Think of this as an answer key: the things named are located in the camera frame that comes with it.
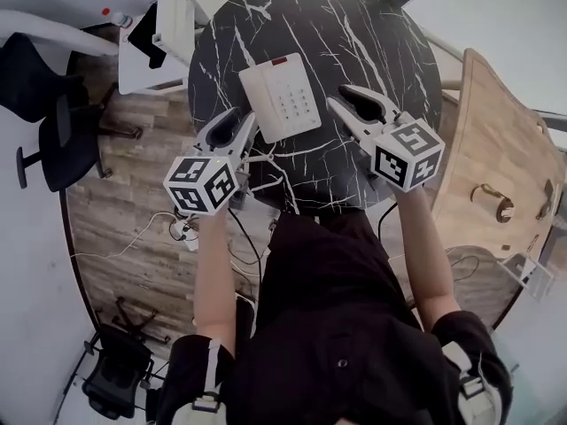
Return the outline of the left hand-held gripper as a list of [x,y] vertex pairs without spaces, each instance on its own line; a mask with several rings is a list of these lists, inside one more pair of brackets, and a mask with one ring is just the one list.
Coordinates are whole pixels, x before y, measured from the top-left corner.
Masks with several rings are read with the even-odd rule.
[[193,153],[175,158],[163,181],[178,211],[215,215],[224,205],[242,207],[249,185],[246,148],[256,127],[254,112],[241,121],[231,107],[199,130]]

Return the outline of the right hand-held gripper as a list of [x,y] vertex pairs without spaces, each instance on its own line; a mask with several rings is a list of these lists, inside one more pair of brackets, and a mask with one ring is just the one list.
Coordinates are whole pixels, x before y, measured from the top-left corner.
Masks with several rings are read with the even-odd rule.
[[424,119],[400,113],[390,98],[372,89],[341,85],[339,95],[346,102],[328,98],[327,110],[371,156],[373,174],[402,192],[436,175],[445,143]]

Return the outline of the white telephone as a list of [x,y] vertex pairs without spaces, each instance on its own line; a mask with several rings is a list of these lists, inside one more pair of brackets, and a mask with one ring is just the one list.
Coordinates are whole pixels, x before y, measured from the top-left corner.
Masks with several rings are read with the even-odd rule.
[[277,143],[322,125],[298,53],[248,67],[238,77],[266,143]]

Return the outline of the person's right forearm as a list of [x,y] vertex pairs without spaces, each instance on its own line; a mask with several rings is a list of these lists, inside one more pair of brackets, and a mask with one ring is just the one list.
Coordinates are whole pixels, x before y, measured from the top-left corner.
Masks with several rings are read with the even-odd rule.
[[454,277],[422,187],[394,193],[399,208],[408,279],[425,330],[459,311]]

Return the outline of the person's left forearm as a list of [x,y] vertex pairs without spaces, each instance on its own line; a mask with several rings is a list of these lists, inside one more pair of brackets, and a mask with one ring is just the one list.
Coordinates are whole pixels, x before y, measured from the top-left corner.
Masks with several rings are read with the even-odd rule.
[[226,206],[198,220],[198,271],[193,310],[201,336],[218,339],[236,354],[236,284],[228,249]]

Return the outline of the black marble round table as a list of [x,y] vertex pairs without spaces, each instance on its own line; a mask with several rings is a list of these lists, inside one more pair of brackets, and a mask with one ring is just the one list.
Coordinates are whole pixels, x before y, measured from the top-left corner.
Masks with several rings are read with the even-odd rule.
[[188,93],[196,126],[231,107],[248,113],[238,73],[292,53],[303,59],[322,125],[277,143],[256,137],[252,196],[304,214],[377,204],[358,146],[327,113],[326,99],[343,84],[362,86],[436,127],[440,77],[425,36],[392,0],[229,0],[192,56]]

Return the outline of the white power strip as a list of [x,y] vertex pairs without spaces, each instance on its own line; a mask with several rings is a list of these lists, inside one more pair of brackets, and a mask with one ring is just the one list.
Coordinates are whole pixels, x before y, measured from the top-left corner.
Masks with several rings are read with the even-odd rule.
[[182,242],[191,252],[198,250],[198,231],[187,220],[175,220],[169,227],[169,233],[174,240]]

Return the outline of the white side table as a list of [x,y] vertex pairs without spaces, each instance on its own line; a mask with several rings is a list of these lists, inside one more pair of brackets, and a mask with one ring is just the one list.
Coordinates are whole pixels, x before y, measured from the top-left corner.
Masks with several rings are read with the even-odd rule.
[[159,96],[186,89],[189,67],[166,55],[161,68],[151,69],[149,58],[128,42],[128,35],[142,17],[134,17],[129,28],[120,30],[119,92]]

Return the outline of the black flat pouch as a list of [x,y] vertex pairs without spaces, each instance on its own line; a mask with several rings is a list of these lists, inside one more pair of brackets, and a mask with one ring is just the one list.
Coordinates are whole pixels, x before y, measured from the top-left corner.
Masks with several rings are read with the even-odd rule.
[[128,42],[149,58],[151,69],[161,68],[166,52],[157,47],[152,37],[156,34],[157,4],[153,3],[128,35]]

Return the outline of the light wooden desk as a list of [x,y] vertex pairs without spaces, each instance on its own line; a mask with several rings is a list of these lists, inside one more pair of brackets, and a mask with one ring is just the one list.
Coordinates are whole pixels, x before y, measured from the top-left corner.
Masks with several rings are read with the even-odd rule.
[[[498,259],[517,253],[540,256],[563,193],[565,156],[555,147],[545,121],[524,106],[478,52],[468,48],[459,89],[458,114],[451,129],[439,132],[447,144],[447,163],[432,200],[432,215],[447,248],[477,246]],[[550,214],[536,220],[545,202],[547,179],[556,186]],[[507,223],[470,201],[471,191],[487,183],[515,205]]]

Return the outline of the white slatted chair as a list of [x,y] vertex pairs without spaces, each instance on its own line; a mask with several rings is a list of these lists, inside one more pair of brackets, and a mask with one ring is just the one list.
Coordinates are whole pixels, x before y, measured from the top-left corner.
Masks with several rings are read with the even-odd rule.
[[198,0],[157,0],[152,44],[187,67],[195,50],[195,12],[210,19]]

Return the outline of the cream bottle with brown lid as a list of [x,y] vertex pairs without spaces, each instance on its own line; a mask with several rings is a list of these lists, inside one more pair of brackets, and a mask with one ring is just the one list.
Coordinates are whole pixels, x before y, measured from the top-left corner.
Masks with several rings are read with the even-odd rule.
[[470,201],[495,218],[498,223],[509,222],[516,210],[509,197],[487,183],[479,184],[471,191]]

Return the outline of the clear bottle with red cap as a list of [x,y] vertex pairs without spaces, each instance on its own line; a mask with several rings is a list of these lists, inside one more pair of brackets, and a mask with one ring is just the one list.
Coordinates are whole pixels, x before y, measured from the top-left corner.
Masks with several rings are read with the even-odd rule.
[[112,24],[120,28],[129,28],[133,23],[133,18],[124,12],[114,11],[108,7],[105,7],[101,11],[102,15],[105,16]]

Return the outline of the small metal clip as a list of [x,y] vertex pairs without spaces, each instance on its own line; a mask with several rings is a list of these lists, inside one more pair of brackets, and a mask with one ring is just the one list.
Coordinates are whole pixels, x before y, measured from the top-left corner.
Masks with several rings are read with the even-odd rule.
[[541,206],[538,214],[536,215],[536,220],[543,220],[550,214],[553,203],[555,201],[556,188],[557,186],[550,179],[547,179],[544,187],[544,194],[546,199],[544,204]]

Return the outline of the person's black shirt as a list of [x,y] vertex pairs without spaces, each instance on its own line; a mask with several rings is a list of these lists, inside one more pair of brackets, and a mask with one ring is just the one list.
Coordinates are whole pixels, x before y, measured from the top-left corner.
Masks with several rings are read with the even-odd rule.
[[216,365],[224,425],[505,425],[509,373],[476,314],[423,329],[362,212],[323,224],[282,214],[252,339],[172,346],[156,425],[187,425]]

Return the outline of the black mesh office chair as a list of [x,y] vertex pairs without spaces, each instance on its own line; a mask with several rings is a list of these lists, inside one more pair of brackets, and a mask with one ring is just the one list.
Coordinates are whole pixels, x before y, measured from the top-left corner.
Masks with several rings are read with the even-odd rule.
[[82,392],[89,406],[105,418],[117,421],[135,416],[136,392],[150,389],[154,361],[148,341],[169,344],[170,336],[162,338],[144,332],[158,315],[157,310],[134,323],[124,309],[125,298],[115,301],[119,313],[112,323],[102,324],[95,336],[84,343],[85,352],[97,354],[97,364],[84,380]]

